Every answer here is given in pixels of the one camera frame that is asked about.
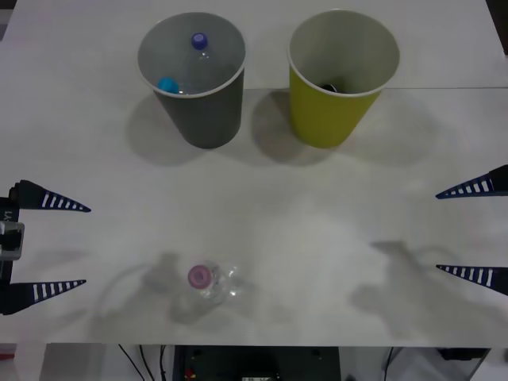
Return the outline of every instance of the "clear plastic bottle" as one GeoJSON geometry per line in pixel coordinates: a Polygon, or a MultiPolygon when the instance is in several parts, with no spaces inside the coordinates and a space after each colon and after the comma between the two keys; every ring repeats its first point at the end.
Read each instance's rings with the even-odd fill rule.
{"type": "Polygon", "coordinates": [[[218,264],[203,261],[189,270],[187,279],[191,287],[204,298],[214,303],[224,302],[229,295],[235,295],[234,269],[225,271],[218,264]]]}
{"type": "Polygon", "coordinates": [[[213,90],[226,82],[228,73],[214,54],[205,33],[195,33],[190,39],[187,75],[179,81],[180,94],[199,94],[213,90]]]}

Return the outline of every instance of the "black cable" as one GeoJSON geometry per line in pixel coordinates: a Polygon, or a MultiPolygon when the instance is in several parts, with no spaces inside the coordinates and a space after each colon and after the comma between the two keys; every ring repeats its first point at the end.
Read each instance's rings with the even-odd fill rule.
{"type": "Polygon", "coordinates": [[[121,351],[127,356],[127,358],[129,359],[130,363],[133,365],[134,369],[136,369],[137,371],[137,374],[140,375],[141,379],[144,381],[144,377],[143,375],[141,374],[140,370],[137,368],[137,366],[135,365],[133,359],[130,358],[130,356],[127,354],[127,352],[124,350],[124,347],[122,347],[120,344],[118,345],[121,349],[121,351]]]}
{"type": "Polygon", "coordinates": [[[164,370],[164,366],[162,365],[162,358],[164,356],[164,349],[166,349],[166,345],[160,346],[160,357],[159,357],[159,367],[160,367],[160,378],[162,381],[166,381],[166,371],[164,370]]]}
{"type": "Polygon", "coordinates": [[[148,372],[148,374],[150,375],[150,379],[152,381],[156,381],[156,379],[153,378],[153,374],[152,374],[152,371],[150,370],[150,368],[148,367],[148,364],[146,364],[146,359],[144,358],[144,353],[143,353],[143,345],[140,345],[140,353],[141,353],[141,359],[143,360],[143,364],[144,364],[144,367],[146,368],[146,371],[148,372]]]}
{"type": "Polygon", "coordinates": [[[391,347],[390,353],[388,353],[388,360],[387,364],[384,367],[384,381],[387,381],[387,375],[388,375],[388,366],[390,366],[390,359],[391,359],[391,353],[394,351],[394,347],[391,347]]]}

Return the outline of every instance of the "dark object in cup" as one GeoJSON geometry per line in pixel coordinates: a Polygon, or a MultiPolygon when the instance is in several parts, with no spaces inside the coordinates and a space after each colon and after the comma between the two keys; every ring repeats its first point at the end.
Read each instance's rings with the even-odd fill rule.
{"type": "Polygon", "coordinates": [[[326,91],[330,91],[332,93],[338,93],[338,91],[335,88],[335,86],[330,84],[330,83],[326,83],[325,85],[321,85],[320,88],[323,89],[323,90],[326,90],[326,91]]]}

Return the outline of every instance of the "white table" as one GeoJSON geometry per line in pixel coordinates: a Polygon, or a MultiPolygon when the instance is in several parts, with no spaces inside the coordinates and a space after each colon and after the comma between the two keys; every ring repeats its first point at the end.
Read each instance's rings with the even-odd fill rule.
{"type": "MultiPolygon", "coordinates": [[[[386,90],[334,151],[295,140],[287,93],[247,90],[238,135],[204,152],[134,75],[133,40],[165,10],[220,10],[248,39],[248,87],[284,86],[262,69],[285,71],[284,53],[256,54],[283,46],[284,32],[274,45],[260,37],[277,17],[289,30],[319,6],[265,4],[260,17],[256,2],[29,3],[20,0],[0,43],[2,192],[29,179],[92,212],[23,211],[13,281],[88,283],[3,317],[0,342],[506,346],[506,297],[433,266],[508,266],[507,200],[434,198],[506,164],[507,89],[386,90]],[[185,276],[200,259],[236,264],[244,292],[212,310],[189,306],[185,276]]],[[[458,32],[425,27],[419,38],[437,34],[424,51],[454,54],[403,64],[394,84],[506,84],[506,66],[494,70],[502,61],[476,54],[501,52],[482,2],[429,2],[440,11],[427,22],[419,2],[405,12],[394,3],[399,18],[365,6],[393,21],[409,56],[398,22],[429,25],[453,8],[457,27],[465,10],[478,19],[471,61],[434,66],[466,49],[450,48],[458,32]]]]}
{"type": "Polygon", "coordinates": [[[4,42],[36,44],[97,96],[117,98],[132,94],[137,45],[158,20],[212,12],[244,34],[245,87],[284,88],[294,28],[332,8],[370,14],[393,32],[401,65],[390,87],[508,86],[508,59],[484,0],[19,0],[4,42]]]}

